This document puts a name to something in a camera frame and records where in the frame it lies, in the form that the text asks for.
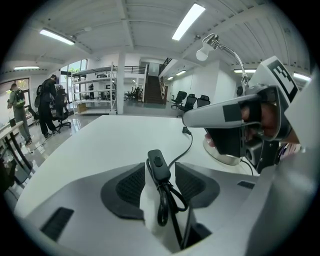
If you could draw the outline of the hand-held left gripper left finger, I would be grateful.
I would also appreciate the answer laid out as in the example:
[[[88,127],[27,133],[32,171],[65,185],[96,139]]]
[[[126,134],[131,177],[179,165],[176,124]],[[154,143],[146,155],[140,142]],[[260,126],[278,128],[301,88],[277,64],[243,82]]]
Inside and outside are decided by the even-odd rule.
[[[168,256],[140,209],[144,163],[74,180],[20,219],[51,256]]]

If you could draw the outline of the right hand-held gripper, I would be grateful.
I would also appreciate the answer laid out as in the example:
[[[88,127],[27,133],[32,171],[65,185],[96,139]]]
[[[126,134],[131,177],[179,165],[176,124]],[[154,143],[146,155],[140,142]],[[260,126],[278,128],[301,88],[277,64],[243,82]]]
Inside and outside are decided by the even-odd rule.
[[[190,128],[205,128],[220,155],[244,156],[244,134],[253,128],[256,134],[246,140],[246,158],[258,173],[275,165],[280,159],[279,144],[312,146],[312,110],[309,87],[300,92],[280,60],[273,56],[260,63],[245,90],[246,96],[209,104],[185,112],[182,123]],[[277,130],[266,136],[261,125],[261,103],[276,106]],[[242,119],[242,107],[249,107],[247,122]]]

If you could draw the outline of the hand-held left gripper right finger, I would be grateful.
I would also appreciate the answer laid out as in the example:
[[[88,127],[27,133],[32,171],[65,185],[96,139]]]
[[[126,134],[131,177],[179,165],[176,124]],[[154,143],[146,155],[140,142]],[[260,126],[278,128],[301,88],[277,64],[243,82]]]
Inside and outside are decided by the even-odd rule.
[[[252,192],[258,177],[175,164],[175,183],[189,206],[182,248],[217,232],[232,219]]]

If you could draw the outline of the person's right hand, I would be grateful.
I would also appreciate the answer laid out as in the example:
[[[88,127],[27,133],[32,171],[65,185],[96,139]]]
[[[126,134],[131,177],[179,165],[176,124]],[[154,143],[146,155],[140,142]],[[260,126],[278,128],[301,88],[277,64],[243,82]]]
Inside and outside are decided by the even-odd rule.
[[[247,122],[250,116],[250,108],[243,106],[241,109],[241,116],[243,121]],[[267,137],[273,137],[277,132],[277,107],[268,102],[261,103],[261,128],[264,135]],[[250,141],[257,131],[254,128],[246,128],[244,135],[247,141]]]

